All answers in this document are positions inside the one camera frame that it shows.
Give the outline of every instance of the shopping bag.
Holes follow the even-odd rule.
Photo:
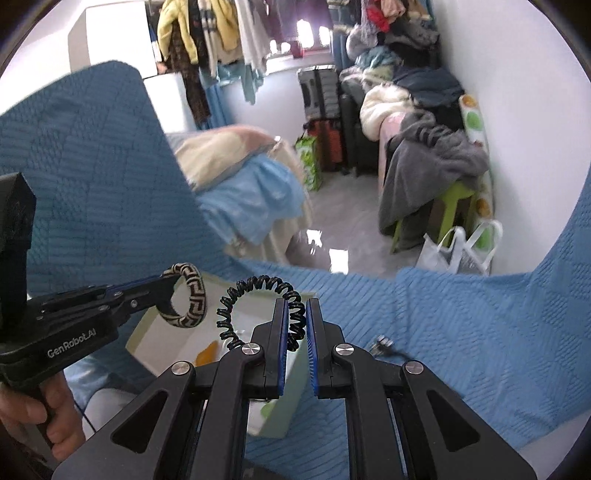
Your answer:
[[[444,247],[447,237],[453,234],[449,247]],[[440,273],[457,273],[466,243],[466,232],[461,226],[455,226],[445,234],[437,245],[425,234],[425,243],[417,260],[417,268]]]
[[[294,148],[304,166],[306,189],[318,190],[322,185],[322,174],[320,173],[316,155],[316,137],[302,135],[295,142]]]
[[[478,240],[483,235],[489,235],[490,251],[482,251],[477,247]],[[497,220],[485,220],[474,231],[472,236],[462,246],[458,273],[488,276],[491,271],[491,261],[495,256],[503,238],[503,226]]]

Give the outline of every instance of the finger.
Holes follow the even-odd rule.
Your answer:
[[[85,442],[84,433],[82,433],[82,428],[80,431],[76,431],[72,433],[68,438],[66,438],[63,442],[54,445],[51,449],[53,456],[56,460],[62,462],[66,458],[68,458],[72,453],[74,453],[80,445]]]
[[[47,438],[52,443],[58,444],[77,431],[82,431],[82,419],[74,408],[74,401],[70,398],[54,410],[53,418],[47,426]]]
[[[41,402],[15,392],[5,384],[0,384],[0,413],[20,423],[37,424],[47,419],[47,411]]]
[[[5,417],[0,415],[0,421],[6,428],[8,434],[14,438],[15,440],[26,443],[27,441],[27,432],[22,428],[22,423],[18,423],[16,420],[13,420],[9,417]]]
[[[68,397],[72,396],[63,372],[45,380],[41,384],[41,392],[52,409],[58,408]]]

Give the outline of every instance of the black cable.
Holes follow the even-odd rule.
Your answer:
[[[218,328],[225,328],[226,331],[220,333],[220,338],[226,340],[231,338],[232,341],[228,344],[228,350],[232,350],[238,346],[244,345],[240,340],[234,328],[232,327],[232,309],[240,297],[245,293],[253,290],[274,290],[275,293],[281,295],[287,302],[290,310],[290,332],[287,336],[287,349],[290,352],[295,352],[299,346],[298,340],[304,338],[304,328],[306,326],[306,307],[301,301],[301,295],[294,290],[291,284],[284,282],[279,277],[269,277],[261,275],[260,277],[249,277],[246,281],[240,280],[236,282],[236,288],[230,287],[228,289],[228,296],[222,297],[220,301],[225,308],[217,309],[217,314],[223,317],[223,320],[217,322]]]
[[[92,424],[92,422],[91,422],[91,421],[88,419],[88,417],[86,416],[86,413],[84,413],[84,410],[82,410],[82,409],[80,408],[80,406],[78,405],[78,402],[77,402],[76,400],[74,400],[74,405],[76,405],[76,408],[77,408],[78,410],[80,410],[80,413],[82,413],[82,417],[83,417],[83,418],[84,418],[84,419],[85,419],[85,420],[88,422],[88,425],[90,425],[90,428],[92,429],[92,431],[93,431],[94,433],[96,433],[96,428],[95,428],[95,426],[94,426],[94,425]]]

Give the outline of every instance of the grey floor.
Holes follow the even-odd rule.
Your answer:
[[[414,266],[420,247],[390,254],[392,238],[378,230],[378,179],[375,175],[324,173],[318,192],[310,192],[314,221],[287,249],[293,265],[392,278]]]

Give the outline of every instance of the white cabinet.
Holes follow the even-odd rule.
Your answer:
[[[72,71],[119,60],[144,79],[157,74],[142,1],[86,8],[68,35],[68,47]]]
[[[144,85],[165,133],[197,130],[180,73],[165,73],[145,79]]]

